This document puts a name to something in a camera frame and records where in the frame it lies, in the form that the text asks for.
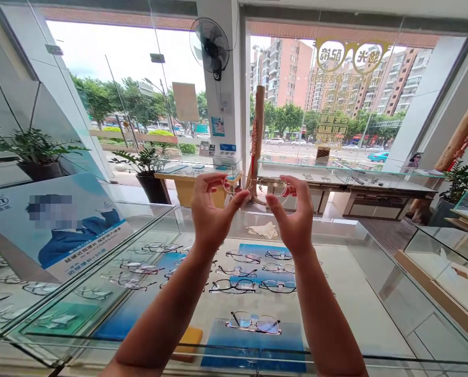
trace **wall-mounted fan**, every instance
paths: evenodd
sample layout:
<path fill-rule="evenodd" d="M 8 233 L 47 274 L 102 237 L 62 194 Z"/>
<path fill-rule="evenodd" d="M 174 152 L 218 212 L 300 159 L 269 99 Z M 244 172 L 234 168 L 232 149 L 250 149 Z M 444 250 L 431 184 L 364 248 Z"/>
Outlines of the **wall-mounted fan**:
<path fill-rule="evenodd" d="M 229 62 L 229 41 L 222 28 L 211 18 L 201 17 L 191 28 L 191 49 L 197 62 L 213 73 L 216 81 Z"/>

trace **wooden floor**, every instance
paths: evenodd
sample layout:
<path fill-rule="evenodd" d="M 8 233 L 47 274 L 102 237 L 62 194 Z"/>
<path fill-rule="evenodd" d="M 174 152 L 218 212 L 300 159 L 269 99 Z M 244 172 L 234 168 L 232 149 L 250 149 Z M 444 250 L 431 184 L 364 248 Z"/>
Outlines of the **wooden floor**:
<path fill-rule="evenodd" d="M 405 249 L 417 230 L 409 220 L 405 219 L 402 221 L 360 219 L 360 224 L 369 231 L 384 250 L 391 254 Z"/>

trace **man in suit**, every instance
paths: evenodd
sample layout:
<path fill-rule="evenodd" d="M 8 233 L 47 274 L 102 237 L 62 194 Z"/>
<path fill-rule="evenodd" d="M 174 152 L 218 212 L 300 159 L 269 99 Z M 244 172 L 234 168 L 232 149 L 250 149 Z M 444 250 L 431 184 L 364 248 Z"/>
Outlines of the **man in suit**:
<path fill-rule="evenodd" d="M 38 195 L 26 208 L 36 229 L 50 229 L 51 239 L 39 252 L 43 268 L 51 266 L 60 257 L 67 257 L 77 246 L 96 239 L 97 235 L 120 221 L 119 214 L 108 202 L 97 211 L 103 216 L 77 218 L 76 204 L 67 195 Z"/>

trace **wooden pillar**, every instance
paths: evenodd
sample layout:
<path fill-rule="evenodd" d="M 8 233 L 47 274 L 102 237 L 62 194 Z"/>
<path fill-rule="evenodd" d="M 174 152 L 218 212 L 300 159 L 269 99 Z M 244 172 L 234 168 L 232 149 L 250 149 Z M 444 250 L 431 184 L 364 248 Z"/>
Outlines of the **wooden pillar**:
<path fill-rule="evenodd" d="M 255 95 L 255 120 L 253 121 L 253 131 L 251 134 L 251 162 L 248 170 L 248 177 L 251 179 L 249 200 L 265 205 L 265 202 L 257 198 L 257 177 L 258 160 L 262 154 L 262 139 L 264 138 L 264 106 L 265 106 L 265 86 L 257 85 Z"/>
<path fill-rule="evenodd" d="M 455 129 L 454 135 L 449 140 L 447 147 L 444 149 L 440 159 L 434 166 L 435 170 L 440 172 L 448 171 L 454 161 L 463 157 L 464 151 L 468 147 L 468 110 L 464 114 L 463 118 L 459 122 L 459 125 Z M 420 222 L 421 213 L 429 209 L 431 204 L 430 200 L 421 200 L 416 199 L 412 203 L 410 210 L 407 212 L 407 215 L 413 216 L 414 222 Z"/>

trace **hand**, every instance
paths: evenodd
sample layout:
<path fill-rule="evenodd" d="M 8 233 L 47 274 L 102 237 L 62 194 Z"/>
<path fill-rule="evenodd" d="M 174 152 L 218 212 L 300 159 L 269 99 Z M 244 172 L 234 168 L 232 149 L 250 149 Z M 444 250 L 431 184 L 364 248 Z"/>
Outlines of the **hand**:
<path fill-rule="evenodd" d="M 223 190 L 227 174 L 205 173 L 197 176 L 192 199 L 192 219 L 196 230 L 196 243 L 211 250 L 217 250 L 229 233 L 230 224 L 236 211 L 250 195 L 247 190 L 237 193 L 224 209 L 216 208 L 211 193 Z"/>
<path fill-rule="evenodd" d="M 100 213 L 105 213 L 105 212 L 110 212 L 114 208 L 112 207 L 112 204 L 109 202 L 103 202 L 103 207 L 96 209 L 95 211 L 100 212 Z"/>
<path fill-rule="evenodd" d="M 299 253 L 314 250 L 311 241 L 313 202 L 307 182 L 291 175 L 281 175 L 280 178 L 290 185 L 287 194 L 297 196 L 297 211 L 287 215 L 278 198 L 272 194 L 267 194 L 265 200 L 280 226 L 281 239 L 290 252 L 296 256 Z"/>

